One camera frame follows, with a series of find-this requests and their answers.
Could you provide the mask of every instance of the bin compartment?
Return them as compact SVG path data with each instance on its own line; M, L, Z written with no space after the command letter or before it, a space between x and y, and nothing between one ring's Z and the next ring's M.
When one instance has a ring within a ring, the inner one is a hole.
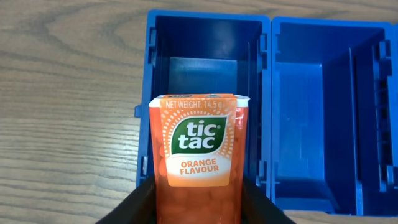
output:
M257 157L261 156L258 124L262 94L271 98L271 89L262 92L261 88L262 82L271 83L267 57L269 30L269 19L264 16L158 10L149 13L139 108L137 185L154 173L148 116L150 100L164 94L187 93L233 93L250 97L245 174L255 181ZM270 120L267 125L270 131Z
M388 23L272 21L272 200L363 215L391 163Z

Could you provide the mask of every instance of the product label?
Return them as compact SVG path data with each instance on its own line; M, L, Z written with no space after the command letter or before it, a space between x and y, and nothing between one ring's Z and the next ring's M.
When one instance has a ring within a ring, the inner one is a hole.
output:
M160 99L169 185L229 184L236 97L167 95Z

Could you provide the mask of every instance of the blue container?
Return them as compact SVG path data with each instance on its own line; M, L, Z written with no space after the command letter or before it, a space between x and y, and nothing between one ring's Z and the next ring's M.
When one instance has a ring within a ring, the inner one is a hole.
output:
M136 108L136 117L141 117L137 185L154 173L151 99L163 94L234 93L251 99L245 175L271 196L266 187L269 143L268 150L261 150L261 139L270 142L271 136L270 29L265 16L158 10L148 14L142 105ZM268 118L262 126L261 117Z
M151 11L137 185L154 173L151 99L251 98L245 175L282 209L398 215L398 27Z
M369 201L398 193L389 191L393 26L278 17L271 39L272 201L283 209L397 215L398 197L389 211Z

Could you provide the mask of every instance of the wood grain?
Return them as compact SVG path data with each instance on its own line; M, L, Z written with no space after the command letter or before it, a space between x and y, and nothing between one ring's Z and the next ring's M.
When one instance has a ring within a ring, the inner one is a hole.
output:
M94 223L135 188L151 8L398 22L397 0L1 0L0 223Z

